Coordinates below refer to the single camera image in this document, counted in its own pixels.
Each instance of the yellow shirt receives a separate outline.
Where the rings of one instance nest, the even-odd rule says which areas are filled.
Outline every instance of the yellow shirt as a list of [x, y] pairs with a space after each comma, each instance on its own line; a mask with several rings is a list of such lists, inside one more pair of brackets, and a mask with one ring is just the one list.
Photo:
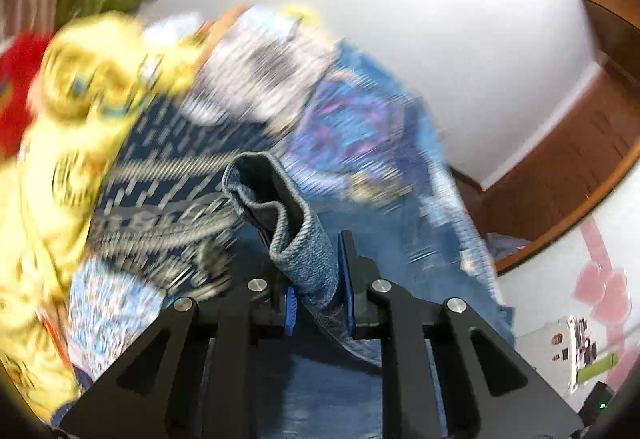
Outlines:
[[43, 419], [79, 390], [36, 310], [68, 297], [102, 179], [140, 113], [185, 93], [201, 58], [194, 39], [159, 52], [141, 34], [116, 13], [56, 34], [36, 84], [44, 111], [0, 164], [0, 359]]

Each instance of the light blue patterned cloth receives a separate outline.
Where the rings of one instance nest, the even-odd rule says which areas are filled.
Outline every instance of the light blue patterned cloth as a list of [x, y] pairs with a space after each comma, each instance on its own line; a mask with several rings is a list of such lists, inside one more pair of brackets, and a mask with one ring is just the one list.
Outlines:
[[69, 359], [94, 381], [158, 316], [164, 292], [91, 257], [74, 275], [68, 305]]

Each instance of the jeans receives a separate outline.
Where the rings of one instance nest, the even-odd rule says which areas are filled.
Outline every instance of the jeans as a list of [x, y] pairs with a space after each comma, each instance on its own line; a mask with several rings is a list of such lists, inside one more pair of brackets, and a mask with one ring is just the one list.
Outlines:
[[[513, 344], [511, 310], [460, 269], [460, 241], [452, 224], [433, 226], [420, 216], [411, 193], [384, 207], [316, 198], [312, 209], [266, 152], [237, 156], [222, 187], [238, 215], [268, 244], [270, 259], [292, 281], [306, 308], [292, 339], [258, 347], [261, 437], [364, 439], [382, 433], [380, 342], [352, 340], [344, 320], [335, 258], [343, 229], [351, 229], [358, 253], [373, 259], [383, 278], [436, 303], [464, 298]], [[259, 240], [249, 225], [236, 237], [247, 248]], [[442, 406], [439, 411], [444, 436]]]

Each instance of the wall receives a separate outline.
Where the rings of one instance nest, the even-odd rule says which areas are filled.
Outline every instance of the wall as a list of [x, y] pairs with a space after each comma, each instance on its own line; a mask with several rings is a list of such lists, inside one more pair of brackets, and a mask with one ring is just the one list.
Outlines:
[[579, 0], [159, 0], [150, 12], [216, 15], [240, 2], [308, 5], [379, 58], [427, 99], [451, 164], [484, 187], [597, 68]]
[[640, 353], [640, 164], [590, 216], [555, 244], [501, 276], [517, 337], [567, 315], [588, 320], [598, 355], [617, 351], [613, 371], [571, 396], [580, 409], [597, 380], [617, 389]]

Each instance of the silver bolt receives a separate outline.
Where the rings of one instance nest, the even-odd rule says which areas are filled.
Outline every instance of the silver bolt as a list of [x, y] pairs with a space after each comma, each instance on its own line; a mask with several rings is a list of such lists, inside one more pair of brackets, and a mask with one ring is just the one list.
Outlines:
[[391, 282], [385, 280], [384, 278], [378, 278], [371, 283], [373, 291], [378, 291], [379, 293], [388, 293], [391, 291]]
[[451, 298], [447, 301], [447, 307], [454, 313], [463, 313], [466, 309], [466, 302], [462, 298]]
[[267, 289], [267, 281], [264, 278], [254, 278], [246, 285], [250, 291], [261, 293]]
[[174, 302], [174, 309], [176, 311], [180, 311], [181, 313], [187, 312], [189, 309], [193, 307], [193, 302], [191, 298], [178, 298]]

